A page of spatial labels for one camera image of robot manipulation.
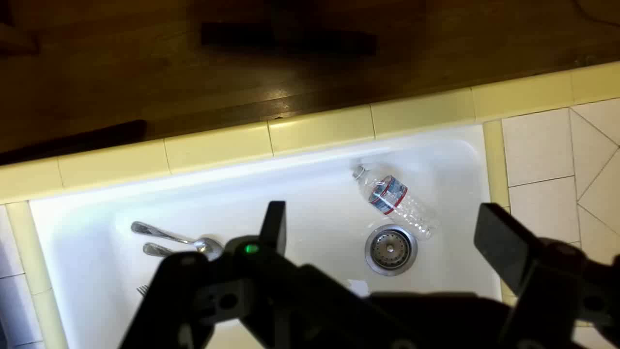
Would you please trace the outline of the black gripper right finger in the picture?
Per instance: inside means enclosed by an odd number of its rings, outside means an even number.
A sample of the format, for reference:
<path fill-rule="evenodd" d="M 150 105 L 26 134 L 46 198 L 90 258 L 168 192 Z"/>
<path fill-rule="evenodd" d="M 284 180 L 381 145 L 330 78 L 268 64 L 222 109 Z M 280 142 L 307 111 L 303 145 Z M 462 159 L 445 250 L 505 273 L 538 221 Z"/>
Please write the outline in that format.
<path fill-rule="evenodd" d="M 540 240 L 497 204 L 480 204 L 474 248 L 516 297 L 540 289 Z"/>

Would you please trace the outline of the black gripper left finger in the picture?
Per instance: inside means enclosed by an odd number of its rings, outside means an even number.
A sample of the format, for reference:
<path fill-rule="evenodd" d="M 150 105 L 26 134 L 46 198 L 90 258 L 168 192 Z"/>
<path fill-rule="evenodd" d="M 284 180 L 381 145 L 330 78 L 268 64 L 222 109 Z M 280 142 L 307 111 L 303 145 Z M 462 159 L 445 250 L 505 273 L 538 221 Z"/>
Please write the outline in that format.
<path fill-rule="evenodd" d="M 268 202 L 259 229 L 259 242 L 278 254 L 286 248 L 286 204 Z"/>

